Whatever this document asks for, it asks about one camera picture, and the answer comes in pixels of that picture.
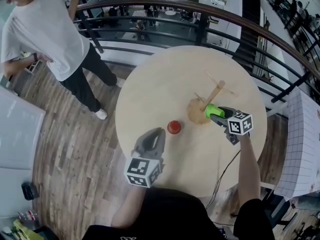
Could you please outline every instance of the wristband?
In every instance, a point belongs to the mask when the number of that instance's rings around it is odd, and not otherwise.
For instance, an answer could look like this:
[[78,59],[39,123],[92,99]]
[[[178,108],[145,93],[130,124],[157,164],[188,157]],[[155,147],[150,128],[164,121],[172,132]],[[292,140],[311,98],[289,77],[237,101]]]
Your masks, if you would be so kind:
[[37,53],[34,53],[34,54],[33,54],[33,57],[34,57],[34,62],[37,62],[37,61],[38,61],[38,55],[37,55]]

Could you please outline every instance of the man in white t-shirt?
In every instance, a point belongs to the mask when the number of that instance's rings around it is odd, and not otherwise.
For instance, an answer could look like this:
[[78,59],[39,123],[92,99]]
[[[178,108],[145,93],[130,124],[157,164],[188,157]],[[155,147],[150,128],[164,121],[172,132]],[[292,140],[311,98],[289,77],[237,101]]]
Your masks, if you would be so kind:
[[[73,19],[79,0],[7,0],[14,3],[2,33],[1,62],[8,78],[37,60],[46,65],[60,83],[100,119],[108,114],[95,98],[83,72],[93,72],[108,86],[122,87],[100,55],[82,36]],[[20,58],[21,51],[33,53]]]

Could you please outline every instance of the human arm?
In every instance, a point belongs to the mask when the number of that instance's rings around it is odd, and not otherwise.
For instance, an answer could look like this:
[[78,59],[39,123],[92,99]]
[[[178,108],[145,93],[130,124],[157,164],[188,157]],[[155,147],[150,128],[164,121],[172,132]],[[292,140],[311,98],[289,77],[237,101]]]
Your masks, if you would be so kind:
[[69,5],[69,8],[68,8],[68,13],[69,13],[69,16],[70,16],[72,21],[75,19],[75,15],[76,15],[76,10],[77,10],[78,4],[79,4],[79,0],[71,0],[70,1],[70,5]]
[[[52,60],[45,56],[42,53],[36,54],[38,60],[44,61],[44,62],[52,62]],[[35,63],[35,56],[32,54],[29,57],[18,59],[18,60],[8,60],[4,62],[4,73],[3,75],[6,78],[11,77],[12,75],[15,75],[19,73],[20,71],[24,70],[25,68],[29,67],[32,63]]]
[[260,199],[260,170],[248,134],[237,136],[240,141],[238,194],[240,207],[252,199]]
[[141,186],[132,186],[122,206],[114,214],[111,227],[129,228],[138,218],[144,202],[147,189]]

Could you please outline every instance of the white sneaker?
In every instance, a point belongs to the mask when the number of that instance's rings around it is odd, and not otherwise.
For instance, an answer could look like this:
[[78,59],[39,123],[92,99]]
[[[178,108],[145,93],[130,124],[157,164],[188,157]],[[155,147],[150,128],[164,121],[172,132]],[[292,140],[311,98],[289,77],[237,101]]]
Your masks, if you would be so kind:
[[95,113],[95,115],[101,120],[105,120],[108,117],[108,113],[103,109],[100,109],[98,112]]
[[125,84],[126,80],[125,79],[122,79],[122,78],[119,78],[117,77],[116,78],[116,85],[120,88],[122,88]]

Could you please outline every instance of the wooden floor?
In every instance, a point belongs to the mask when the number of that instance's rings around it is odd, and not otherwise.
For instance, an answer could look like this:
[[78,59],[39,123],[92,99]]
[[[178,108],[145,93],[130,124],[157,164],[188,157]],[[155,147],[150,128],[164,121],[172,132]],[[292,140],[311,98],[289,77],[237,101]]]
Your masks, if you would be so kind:
[[[127,78],[131,69],[110,65],[118,77]],[[93,93],[108,112],[108,120],[98,119],[41,67],[35,75],[23,72],[11,88],[23,99],[44,109],[34,161],[33,182],[40,198],[34,208],[41,223],[50,227],[60,240],[80,240],[89,225],[110,225],[129,186],[124,179],[125,157],[118,143],[115,108],[118,87],[108,87],[86,72]],[[261,180],[276,184],[284,163],[288,122],[279,116],[268,118],[267,138],[258,161]],[[206,205],[209,198],[203,198]],[[238,213],[237,187],[220,193],[208,214],[212,221],[233,225],[232,213]],[[291,210],[287,218],[296,210]],[[314,211],[298,210],[295,223],[286,231],[277,226],[277,240],[291,240],[293,230],[302,221],[313,223]]]

